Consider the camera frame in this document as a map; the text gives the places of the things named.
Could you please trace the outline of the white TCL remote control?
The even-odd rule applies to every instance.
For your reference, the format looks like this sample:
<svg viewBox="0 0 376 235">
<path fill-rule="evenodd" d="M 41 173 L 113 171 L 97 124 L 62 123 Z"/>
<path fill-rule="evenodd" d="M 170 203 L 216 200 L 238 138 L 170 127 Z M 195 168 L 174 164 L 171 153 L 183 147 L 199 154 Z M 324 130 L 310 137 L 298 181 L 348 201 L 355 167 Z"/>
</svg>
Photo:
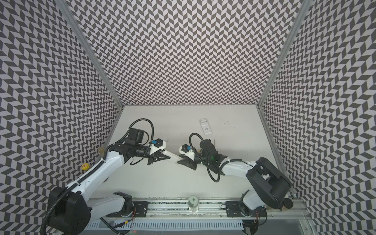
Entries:
<svg viewBox="0 0 376 235">
<path fill-rule="evenodd" d="M 178 155 L 176 155 L 174 153 L 171 153 L 171 152 L 169 152 L 167 150 L 162 151 L 162 154 L 165 157 L 167 157 L 167 161 L 172 162 L 174 164 L 178 164 L 179 161 L 183 160 L 182 157 L 180 157 L 180 156 L 178 156 Z"/>
</svg>

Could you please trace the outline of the white remote green buttons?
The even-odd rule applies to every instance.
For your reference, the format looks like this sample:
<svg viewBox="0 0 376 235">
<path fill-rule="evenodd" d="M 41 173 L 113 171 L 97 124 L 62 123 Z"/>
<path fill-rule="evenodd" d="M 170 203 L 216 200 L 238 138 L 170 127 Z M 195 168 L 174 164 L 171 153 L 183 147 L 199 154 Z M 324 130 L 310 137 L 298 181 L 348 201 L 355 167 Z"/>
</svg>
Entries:
<svg viewBox="0 0 376 235">
<path fill-rule="evenodd" d="M 205 136 L 208 136 L 208 135 L 212 135 L 212 129 L 209 125 L 209 122 L 206 118 L 202 118 L 199 120 L 200 122 L 200 125 L 201 125 L 201 128 L 202 128 L 202 131 L 204 133 Z"/>
</svg>

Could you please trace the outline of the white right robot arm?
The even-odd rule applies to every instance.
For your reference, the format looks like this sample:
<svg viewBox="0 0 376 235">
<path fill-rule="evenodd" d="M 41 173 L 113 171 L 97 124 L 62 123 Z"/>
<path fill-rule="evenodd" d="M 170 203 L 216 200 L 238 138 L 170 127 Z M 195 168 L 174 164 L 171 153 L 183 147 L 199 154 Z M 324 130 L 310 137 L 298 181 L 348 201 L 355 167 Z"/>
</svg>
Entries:
<svg viewBox="0 0 376 235">
<path fill-rule="evenodd" d="M 291 182 L 267 158 L 260 157 L 257 161 L 247 162 L 232 159 L 220 154 L 211 140 L 200 143 L 200 151 L 193 146 L 184 144 L 179 149 L 182 160 L 178 164 L 193 170 L 198 164 L 206 167 L 212 181 L 218 183 L 221 176 L 236 176 L 248 180 L 251 188 L 240 199 L 243 209 L 253 211 L 261 206 L 269 206 L 281 210 L 284 200 L 290 191 Z"/>
</svg>

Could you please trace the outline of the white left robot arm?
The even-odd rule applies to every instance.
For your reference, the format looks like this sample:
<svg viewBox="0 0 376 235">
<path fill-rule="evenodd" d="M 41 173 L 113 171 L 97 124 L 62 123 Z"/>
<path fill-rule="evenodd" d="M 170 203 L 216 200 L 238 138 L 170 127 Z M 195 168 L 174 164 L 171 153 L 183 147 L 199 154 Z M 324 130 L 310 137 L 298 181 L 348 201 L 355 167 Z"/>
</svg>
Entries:
<svg viewBox="0 0 376 235">
<path fill-rule="evenodd" d="M 165 150 L 166 142 L 152 139 L 142 145 L 144 131 L 130 128 L 118 142 L 109 145 L 104 157 L 91 169 L 66 187 L 54 188 L 48 198 L 48 210 L 43 218 L 40 233 L 45 235 L 52 227 L 66 235 L 78 235 L 87 225 L 112 213 L 132 216 L 132 196 L 115 192 L 111 196 L 92 200 L 92 194 L 118 168 L 133 157 L 148 159 L 150 162 L 170 160 Z"/>
</svg>

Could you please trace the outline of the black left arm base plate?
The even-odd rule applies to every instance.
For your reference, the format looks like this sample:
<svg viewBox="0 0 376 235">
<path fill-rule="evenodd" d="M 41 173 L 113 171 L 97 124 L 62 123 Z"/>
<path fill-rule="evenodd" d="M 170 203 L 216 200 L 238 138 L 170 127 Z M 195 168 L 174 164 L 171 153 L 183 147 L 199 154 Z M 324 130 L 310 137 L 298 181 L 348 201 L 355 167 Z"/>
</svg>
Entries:
<svg viewBox="0 0 376 235">
<path fill-rule="evenodd" d="M 119 212 L 108 214 L 108 218 L 131 218 L 131 217 L 146 217 L 149 203 L 147 201 L 136 201 L 125 203 Z"/>
</svg>

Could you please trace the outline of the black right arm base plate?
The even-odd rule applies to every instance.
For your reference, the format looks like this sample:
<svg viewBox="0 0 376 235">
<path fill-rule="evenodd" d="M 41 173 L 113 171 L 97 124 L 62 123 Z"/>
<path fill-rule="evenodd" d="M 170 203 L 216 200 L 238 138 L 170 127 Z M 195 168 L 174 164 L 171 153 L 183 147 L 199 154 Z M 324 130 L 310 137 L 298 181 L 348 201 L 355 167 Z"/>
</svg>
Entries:
<svg viewBox="0 0 376 235">
<path fill-rule="evenodd" d="M 267 211 L 264 207 L 258 207 L 253 210 L 238 201 L 226 201 L 224 205 L 227 217 L 267 217 Z"/>
</svg>

